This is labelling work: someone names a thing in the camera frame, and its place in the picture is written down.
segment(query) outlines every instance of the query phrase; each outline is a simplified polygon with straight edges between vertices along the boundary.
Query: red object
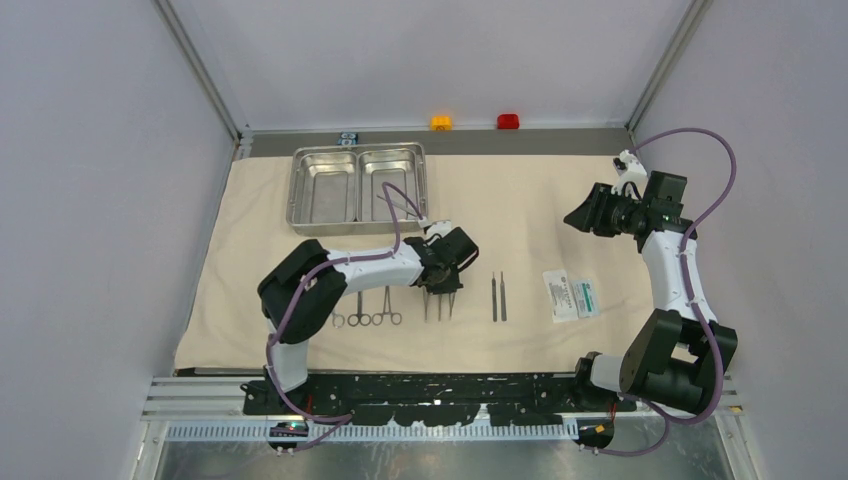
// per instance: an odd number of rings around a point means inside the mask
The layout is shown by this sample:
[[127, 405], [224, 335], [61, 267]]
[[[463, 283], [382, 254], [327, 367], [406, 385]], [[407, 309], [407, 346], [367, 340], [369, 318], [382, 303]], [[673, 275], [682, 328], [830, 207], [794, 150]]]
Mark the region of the red object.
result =
[[518, 115], [514, 113], [498, 115], [498, 130], [515, 130], [518, 125]]

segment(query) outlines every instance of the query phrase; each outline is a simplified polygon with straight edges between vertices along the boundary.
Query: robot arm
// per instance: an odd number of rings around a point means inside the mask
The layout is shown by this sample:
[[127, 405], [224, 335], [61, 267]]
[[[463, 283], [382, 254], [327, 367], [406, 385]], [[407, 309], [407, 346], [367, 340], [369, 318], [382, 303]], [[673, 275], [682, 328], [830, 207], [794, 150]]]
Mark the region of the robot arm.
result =
[[[577, 374], [586, 389], [635, 395], [697, 414], [709, 404], [715, 367], [686, 294], [681, 254], [689, 257], [695, 302], [716, 336], [725, 371], [736, 350], [736, 332], [718, 325], [706, 303], [695, 261], [697, 237], [693, 235], [686, 251], [680, 252], [683, 234], [692, 224], [680, 216], [686, 178], [652, 172], [644, 196], [632, 199], [623, 195], [624, 184], [632, 181], [638, 185], [645, 170], [629, 152], [622, 152], [622, 157], [614, 161], [618, 184], [596, 183], [589, 198], [564, 222], [602, 237], [633, 235], [651, 277], [654, 311], [624, 356], [592, 352], [580, 359]], [[678, 345], [688, 348], [696, 360], [672, 358]]]
[[[271, 332], [279, 327], [301, 279], [314, 267], [328, 260], [385, 251], [326, 250], [315, 239], [301, 243], [259, 284], [262, 313]], [[341, 297], [384, 286], [418, 286], [430, 293], [456, 292], [462, 288], [459, 273], [478, 253], [477, 245], [461, 228], [451, 228], [450, 222], [436, 222], [425, 229], [423, 238], [404, 239], [389, 258], [339, 263], [320, 271], [301, 295], [280, 342], [271, 347], [274, 371], [283, 391], [306, 381], [309, 338], [324, 326]]]

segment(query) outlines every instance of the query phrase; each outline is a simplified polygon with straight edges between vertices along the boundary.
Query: gray wall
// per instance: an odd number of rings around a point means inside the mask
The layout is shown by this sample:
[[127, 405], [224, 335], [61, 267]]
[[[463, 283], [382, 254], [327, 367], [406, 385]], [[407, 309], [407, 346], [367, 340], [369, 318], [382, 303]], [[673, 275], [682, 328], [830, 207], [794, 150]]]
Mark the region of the gray wall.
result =
[[621, 126], [689, 0], [175, 0], [240, 124]]
[[232, 144], [152, 2], [0, 7], [0, 478], [126, 472]]
[[[699, 268], [739, 333], [732, 371], [772, 478], [845, 477], [846, 18], [838, 0], [716, 0], [637, 132], [712, 128], [738, 154]], [[643, 156], [689, 176], [690, 215], [727, 178], [721, 146], [692, 134]]]

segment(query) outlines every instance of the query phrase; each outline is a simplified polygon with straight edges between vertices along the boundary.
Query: white cloth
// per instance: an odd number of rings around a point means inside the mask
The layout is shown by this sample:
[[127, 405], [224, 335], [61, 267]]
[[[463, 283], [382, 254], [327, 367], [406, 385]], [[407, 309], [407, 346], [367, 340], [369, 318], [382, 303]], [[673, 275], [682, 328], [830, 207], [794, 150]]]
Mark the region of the white cloth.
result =
[[[268, 327], [259, 282], [305, 237], [285, 221], [291, 157], [233, 164], [177, 368], [259, 368]], [[599, 238], [562, 222], [594, 182], [614, 183], [610, 157], [427, 157], [430, 218], [450, 219], [480, 248], [461, 275], [453, 318], [423, 318], [419, 288], [393, 287], [399, 326], [335, 329], [310, 342], [309, 368], [418, 372], [569, 371], [589, 351], [621, 355], [652, 310], [650, 281], [631, 237]], [[391, 245], [391, 235], [321, 238], [325, 248]], [[601, 315], [553, 323], [542, 272], [565, 269], [594, 281]], [[508, 321], [492, 322], [492, 273], [504, 272]], [[364, 294], [364, 312], [382, 309], [383, 290]], [[356, 295], [336, 311], [355, 311]]]

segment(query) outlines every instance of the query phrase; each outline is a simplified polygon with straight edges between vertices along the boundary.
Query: surgical scissors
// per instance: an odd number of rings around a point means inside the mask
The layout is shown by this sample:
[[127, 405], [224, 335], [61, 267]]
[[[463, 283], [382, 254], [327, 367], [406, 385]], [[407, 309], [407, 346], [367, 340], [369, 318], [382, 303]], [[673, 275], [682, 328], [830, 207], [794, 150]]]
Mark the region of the surgical scissors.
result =
[[[378, 316], [380, 318], [380, 323], [377, 323], [376, 320]], [[374, 325], [380, 325], [383, 323], [383, 320], [385, 320], [387, 316], [389, 317], [389, 321], [392, 322], [392, 325], [400, 325], [403, 321], [403, 315], [399, 312], [392, 311], [392, 294], [388, 285], [386, 286], [386, 293], [383, 295], [383, 311], [374, 314]]]
[[333, 316], [331, 318], [335, 328], [344, 327], [344, 315], [339, 315], [335, 310], [333, 310]]
[[347, 317], [347, 324], [351, 327], [355, 327], [357, 325], [362, 325], [363, 327], [367, 327], [371, 325], [371, 315], [367, 313], [362, 313], [362, 292], [356, 292], [356, 313], [351, 313], [349, 317]]

